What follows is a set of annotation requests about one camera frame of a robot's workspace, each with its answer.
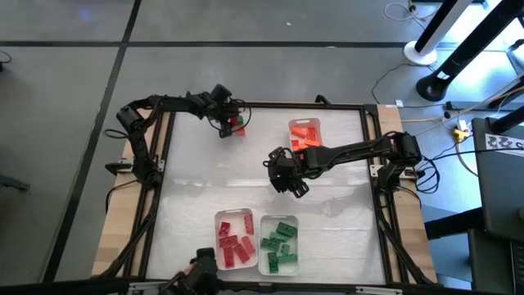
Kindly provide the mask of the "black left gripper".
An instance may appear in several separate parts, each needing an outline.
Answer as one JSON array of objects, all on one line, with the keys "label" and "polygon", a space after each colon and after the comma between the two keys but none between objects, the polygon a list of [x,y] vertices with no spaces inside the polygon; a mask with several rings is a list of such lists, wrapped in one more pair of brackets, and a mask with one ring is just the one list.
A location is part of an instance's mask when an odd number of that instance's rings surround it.
[{"label": "black left gripper", "polygon": [[214,101],[208,92],[204,92],[202,97],[205,103],[203,106],[203,116],[210,120],[216,120],[220,122],[220,138],[227,138],[231,136],[233,134],[233,127],[228,122],[228,120],[240,115],[239,107],[233,100],[232,96],[226,101],[226,103],[222,104]]}]

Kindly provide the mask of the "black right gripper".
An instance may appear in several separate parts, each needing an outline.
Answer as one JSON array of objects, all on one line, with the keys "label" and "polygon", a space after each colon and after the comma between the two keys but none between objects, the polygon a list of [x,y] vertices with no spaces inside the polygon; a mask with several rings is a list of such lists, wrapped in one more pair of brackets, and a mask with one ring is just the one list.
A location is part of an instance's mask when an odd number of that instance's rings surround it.
[{"label": "black right gripper", "polygon": [[317,147],[308,147],[305,150],[305,159],[298,161],[295,158],[294,152],[286,147],[287,164],[282,173],[272,175],[272,185],[279,193],[290,191],[290,186],[293,185],[292,193],[295,198],[302,198],[309,192],[309,186],[302,179],[317,179],[318,167],[313,166],[310,162],[316,156]]}]

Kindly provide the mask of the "white plastic storage bin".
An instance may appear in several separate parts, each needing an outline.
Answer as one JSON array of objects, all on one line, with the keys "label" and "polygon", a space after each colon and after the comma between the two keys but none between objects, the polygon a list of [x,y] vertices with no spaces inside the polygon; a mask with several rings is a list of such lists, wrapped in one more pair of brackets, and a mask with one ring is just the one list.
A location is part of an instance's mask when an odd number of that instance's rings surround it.
[{"label": "white plastic storage bin", "polygon": [[[300,137],[297,137],[297,136],[293,135],[291,133],[291,128],[292,127],[299,127],[299,128],[304,128],[304,129],[308,129],[309,127],[314,127],[316,129],[316,135],[317,135],[317,140],[316,141],[321,143],[320,146],[323,146],[323,139],[322,139],[322,135],[321,135],[321,122],[320,122],[320,120],[318,118],[306,118],[306,119],[290,120],[288,122],[288,135],[289,135],[290,149],[294,152],[295,158],[298,161],[301,161],[298,158],[298,152],[299,151],[303,151],[306,148],[314,148],[314,147],[308,147],[308,146],[304,145],[304,140],[307,139],[307,137],[306,138],[300,138]],[[299,141],[299,147],[296,150],[293,150],[292,147],[291,147],[291,141],[292,140],[298,140]]]},{"label": "white plastic storage bin", "polygon": [[[257,246],[255,245],[256,242],[256,235],[255,233],[253,235],[249,235],[246,233],[245,225],[244,225],[244,216],[251,214],[253,216],[253,212],[251,209],[248,208],[241,208],[241,209],[234,209],[234,210],[226,210],[226,211],[218,211],[215,214],[215,252],[216,252],[216,261],[219,270],[240,270],[245,268],[250,268],[253,266],[256,266],[258,263],[258,253],[257,253]],[[235,260],[235,266],[230,269],[226,269],[224,267],[224,247],[219,247],[219,239],[222,238],[219,236],[219,227],[221,222],[228,222],[231,224],[231,235],[237,235],[238,237],[238,243],[242,245],[242,237],[248,236],[251,238],[251,241],[255,247],[255,254],[251,255],[251,259],[246,262],[245,264],[242,264],[239,260],[237,254],[234,252],[234,260]]]},{"label": "white plastic storage bin", "polygon": [[[260,222],[261,232],[260,232],[260,238],[259,238],[259,246],[260,246],[262,238],[269,238],[269,234],[271,232],[276,232],[276,228],[279,222],[284,222],[289,225],[293,225],[297,227],[297,229],[299,228],[299,222],[295,216],[263,216]],[[289,238],[285,243],[290,246],[289,254],[295,254],[298,256],[298,252],[299,252],[298,232],[294,238]],[[284,243],[280,243],[280,248],[276,252],[277,256],[283,255],[281,253],[281,248],[283,244]],[[270,274],[269,265],[268,265],[268,257],[267,257],[267,254],[269,252],[271,251],[265,250],[260,246],[260,252],[258,254],[258,258],[259,258],[259,271],[262,275],[293,277],[293,276],[297,276],[300,273],[300,264],[298,260],[296,264],[286,264],[286,265],[278,264],[278,273]]]}]

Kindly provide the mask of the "white table mat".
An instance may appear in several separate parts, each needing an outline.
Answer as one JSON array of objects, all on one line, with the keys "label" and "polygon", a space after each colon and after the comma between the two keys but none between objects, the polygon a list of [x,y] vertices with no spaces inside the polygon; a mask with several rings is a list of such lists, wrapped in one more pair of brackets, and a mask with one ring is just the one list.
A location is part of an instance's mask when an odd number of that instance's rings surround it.
[{"label": "white table mat", "polygon": [[323,144],[334,148],[364,138],[357,111],[256,108],[243,135],[220,138],[202,120],[177,114],[147,266],[150,279],[168,279],[197,249],[216,244],[216,215],[250,209],[258,238],[272,226],[266,216],[298,221],[297,273],[273,282],[382,284],[385,280],[368,164],[336,166],[309,181],[296,198],[278,193],[264,167],[271,151],[286,147],[293,119],[320,122]]}]

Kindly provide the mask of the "person's hand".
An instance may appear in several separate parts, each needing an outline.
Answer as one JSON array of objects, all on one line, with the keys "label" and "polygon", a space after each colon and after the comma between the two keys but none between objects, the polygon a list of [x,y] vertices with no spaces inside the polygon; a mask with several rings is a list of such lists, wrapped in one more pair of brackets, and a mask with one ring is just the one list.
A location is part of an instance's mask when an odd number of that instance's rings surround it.
[{"label": "person's hand", "polygon": [[186,278],[191,273],[193,268],[196,266],[195,263],[190,264],[183,270],[179,270],[174,277],[170,280],[169,285],[178,287],[180,284],[184,284]]}]

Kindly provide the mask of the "black desk crossbar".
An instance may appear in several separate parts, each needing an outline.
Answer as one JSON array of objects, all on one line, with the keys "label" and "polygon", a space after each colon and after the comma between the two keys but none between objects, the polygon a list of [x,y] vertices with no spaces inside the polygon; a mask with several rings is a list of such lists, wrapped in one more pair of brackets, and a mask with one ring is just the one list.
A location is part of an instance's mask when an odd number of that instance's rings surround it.
[{"label": "black desk crossbar", "polygon": [[484,210],[481,207],[457,213],[425,223],[425,230],[429,240],[462,234],[470,229],[483,230]]}]

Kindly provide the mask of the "black round-base stand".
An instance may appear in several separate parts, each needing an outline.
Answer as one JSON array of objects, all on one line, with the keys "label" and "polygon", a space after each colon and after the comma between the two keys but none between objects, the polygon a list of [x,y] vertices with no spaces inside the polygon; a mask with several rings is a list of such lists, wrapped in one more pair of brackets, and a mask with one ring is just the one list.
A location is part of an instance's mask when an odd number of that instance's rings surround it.
[{"label": "black round-base stand", "polygon": [[523,12],[524,0],[501,0],[437,70],[416,83],[418,94],[431,102],[441,101],[460,72]]}]

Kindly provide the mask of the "dark grey desk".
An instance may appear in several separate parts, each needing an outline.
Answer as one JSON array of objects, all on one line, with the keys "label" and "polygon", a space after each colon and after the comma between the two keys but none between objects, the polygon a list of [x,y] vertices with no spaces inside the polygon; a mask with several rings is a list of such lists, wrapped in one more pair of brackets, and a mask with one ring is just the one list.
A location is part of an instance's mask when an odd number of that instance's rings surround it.
[{"label": "dark grey desk", "polygon": [[[483,230],[468,232],[475,291],[524,295],[524,157],[486,148],[489,120],[475,119],[477,173],[484,210]],[[503,135],[524,139],[524,127]]]}]

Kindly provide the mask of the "grey furniture leg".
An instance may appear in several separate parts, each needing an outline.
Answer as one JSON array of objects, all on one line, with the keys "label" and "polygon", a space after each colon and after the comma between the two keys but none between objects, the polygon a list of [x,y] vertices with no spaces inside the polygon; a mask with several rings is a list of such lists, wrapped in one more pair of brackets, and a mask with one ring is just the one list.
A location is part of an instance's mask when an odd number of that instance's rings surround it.
[{"label": "grey furniture leg", "polygon": [[30,185],[18,179],[14,179],[12,177],[8,177],[8,176],[0,174],[0,187],[14,188],[20,191],[28,191],[30,188]]}]

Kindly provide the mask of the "white printed marker sheet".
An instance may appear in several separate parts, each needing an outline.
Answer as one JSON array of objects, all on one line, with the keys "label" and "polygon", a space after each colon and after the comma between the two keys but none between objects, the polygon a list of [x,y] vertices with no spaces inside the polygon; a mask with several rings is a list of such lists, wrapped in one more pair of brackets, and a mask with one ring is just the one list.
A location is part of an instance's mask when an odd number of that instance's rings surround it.
[{"label": "white printed marker sheet", "polygon": [[503,135],[486,134],[486,148],[516,157],[524,157],[524,139]]}]

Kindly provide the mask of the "black slanted pole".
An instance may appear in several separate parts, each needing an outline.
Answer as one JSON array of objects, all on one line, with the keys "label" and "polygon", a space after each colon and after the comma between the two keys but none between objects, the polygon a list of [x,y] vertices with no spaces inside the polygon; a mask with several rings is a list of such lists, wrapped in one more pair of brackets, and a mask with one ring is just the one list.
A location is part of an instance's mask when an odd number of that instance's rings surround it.
[{"label": "black slanted pole", "polygon": [[524,106],[519,107],[517,110],[508,113],[506,116],[489,123],[489,127],[492,132],[502,134],[517,125],[520,125],[522,122],[524,122]]}]

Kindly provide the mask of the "black aluminium rig frame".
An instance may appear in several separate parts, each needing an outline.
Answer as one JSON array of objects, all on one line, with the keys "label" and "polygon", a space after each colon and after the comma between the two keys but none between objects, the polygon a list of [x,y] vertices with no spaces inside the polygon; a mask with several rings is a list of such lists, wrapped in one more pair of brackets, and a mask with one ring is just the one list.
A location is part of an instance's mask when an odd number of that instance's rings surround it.
[{"label": "black aluminium rig frame", "polygon": [[[292,109],[292,110],[327,110],[327,111],[357,111],[360,117],[362,133],[366,140],[369,139],[368,116],[372,117],[373,128],[376,136],[382,134],[379,126],[378,106],[372,104],[332,104],[324,106],[321,103],[306,102],[238,102],[239,108],[254,109]],[[174,127],[176,112],[165,112],[157,117],[152,125],[154,131],[149,139],[145,139],[153,160],[160,169],[160,183],[154,188],[140,186],[138,202],[135,208],[133,226],[130,231],[128,243],[119,255],[111,262],[106,270],[96,275],[94,279],[104,284],[123,284],[147,282],[145,273],[147,261],[151,252],[152,235],[156,223],[156,213],[160,202],[161,185],[164,181],[164,168],[168,159],[168,147],[171,140],[171,131]],[[400,226],[396,215],[393,192],[386,194],[390,203],[386,206],[379,204],[377,183],[371,184],[373,209],[378,223],[378,241],[382,255],[382,265],[386,272],[384,284],[314,284],[314,283],[274,283],[274,282],[241,282],[220,280],[222,291],[251,291],[261,294],[277,292],[336,292],[356,293],[357,286],[370,286],[379,288],[401,289],[404,295],[423,295],[431,290],[435,291],[439,284],[432,282],[408,254],[401,243]]]}]

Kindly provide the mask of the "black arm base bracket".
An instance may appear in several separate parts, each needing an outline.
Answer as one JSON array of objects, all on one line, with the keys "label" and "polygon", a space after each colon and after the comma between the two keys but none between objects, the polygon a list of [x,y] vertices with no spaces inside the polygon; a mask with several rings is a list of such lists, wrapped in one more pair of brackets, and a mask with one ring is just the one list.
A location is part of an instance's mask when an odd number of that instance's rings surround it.
[{"label": "black arm base bracket", "polygon": [[113,162],[105,164],[106,170],[113,175],[131,173],[133,165],[129,163]]}]

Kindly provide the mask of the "silver frame bracket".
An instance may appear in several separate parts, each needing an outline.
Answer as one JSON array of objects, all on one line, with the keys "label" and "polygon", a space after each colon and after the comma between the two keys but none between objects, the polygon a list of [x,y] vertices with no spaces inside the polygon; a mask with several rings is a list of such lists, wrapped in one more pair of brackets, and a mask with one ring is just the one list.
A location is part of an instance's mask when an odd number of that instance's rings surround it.
[{"label": "silver frame bracket", "polygon": [[166,295],[172,284],[165,281],[131,283],[125,295]]},{"label": "silver frame bracket", "polygon": [[355,292],[364,295],[404,295],[401,289],[370,286],[357,286]]}]

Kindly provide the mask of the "white pedestal stand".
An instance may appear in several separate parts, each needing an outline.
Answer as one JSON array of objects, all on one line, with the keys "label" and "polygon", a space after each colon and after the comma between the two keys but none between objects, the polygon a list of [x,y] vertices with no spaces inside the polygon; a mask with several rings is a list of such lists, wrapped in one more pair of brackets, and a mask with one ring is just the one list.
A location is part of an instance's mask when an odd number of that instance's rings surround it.
[{"label": "white pedestal stand", "polygon": [[417,66],[434,64],[437,60],[436,47],[472,1],[444,0],[418,40],[404,46],[404,57]]}]

